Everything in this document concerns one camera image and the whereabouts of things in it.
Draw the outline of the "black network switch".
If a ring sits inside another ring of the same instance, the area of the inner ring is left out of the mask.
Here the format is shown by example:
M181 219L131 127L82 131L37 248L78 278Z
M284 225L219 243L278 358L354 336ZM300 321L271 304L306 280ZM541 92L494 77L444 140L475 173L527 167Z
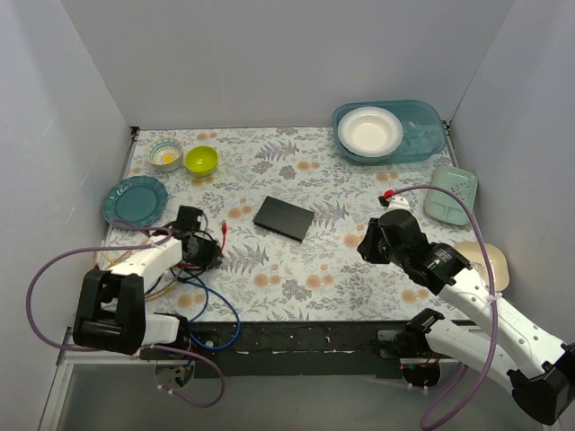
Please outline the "black network switch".
M314 220L314 212L267 196L253 218L260 228L302 242Z

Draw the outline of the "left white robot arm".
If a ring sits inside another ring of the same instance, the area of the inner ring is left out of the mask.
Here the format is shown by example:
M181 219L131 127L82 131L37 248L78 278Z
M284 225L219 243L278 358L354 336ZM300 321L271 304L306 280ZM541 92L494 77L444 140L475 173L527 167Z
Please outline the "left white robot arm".
M185 357L191 347L188 323L177 314L146 312L145 292L170 268L215 268L222 258L217 241L195 233L160 235L121 263L89 271L80 292L73 341L124 355L160 345L170 358Z

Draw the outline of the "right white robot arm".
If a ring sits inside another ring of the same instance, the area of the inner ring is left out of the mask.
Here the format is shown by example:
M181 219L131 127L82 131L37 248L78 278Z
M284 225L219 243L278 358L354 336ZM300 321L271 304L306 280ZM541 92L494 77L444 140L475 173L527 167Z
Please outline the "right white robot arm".
M394 208L367 225L358 246L373 264L394 264L419 286L450 303L484 334L461 330L439 312L410 322L407 348L415 356L451 356L508 391L532 419L554 425L574 401L574 346L530 321L492 292L471 262L450 245L430 242L416 218Z

